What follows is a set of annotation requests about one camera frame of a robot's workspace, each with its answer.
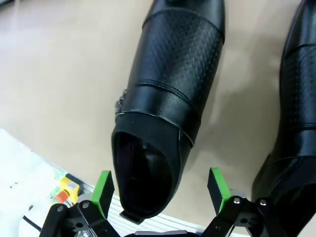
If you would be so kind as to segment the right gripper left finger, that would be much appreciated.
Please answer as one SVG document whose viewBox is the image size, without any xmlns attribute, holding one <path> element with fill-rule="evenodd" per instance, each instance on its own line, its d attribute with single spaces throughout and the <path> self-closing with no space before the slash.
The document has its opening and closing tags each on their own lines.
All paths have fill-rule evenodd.
<svg viewBox="0 0 316 237">
<path fill-rule="evenodd" d="M 115 237 L 116 231 L 107 220 L 114 193 L 110 171 L 103 171 L 90 200 L 83 200 L 72 207 L 64 204 L 51 206 L 43 227 L 42 237 L 75 237 L 88 231 L 94 237 Z"/>
</svg>

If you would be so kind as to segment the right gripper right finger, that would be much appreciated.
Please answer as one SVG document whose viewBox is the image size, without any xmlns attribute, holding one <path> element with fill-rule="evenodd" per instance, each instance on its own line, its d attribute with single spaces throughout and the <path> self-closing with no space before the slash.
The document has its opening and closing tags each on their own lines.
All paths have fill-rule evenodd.
<svg viewBox="0 0 316 237">
<path fill-rule="evenodd" d="M 219 168 L 211 168 L 207 188 L 216 217 L 201 234 L 203 237 L 229 237 L 235 227 L 244 227 L 251 237 L 286 237 L 275 207 L 267 198 L 255 202 L 232 195 Z"/>
</svg>

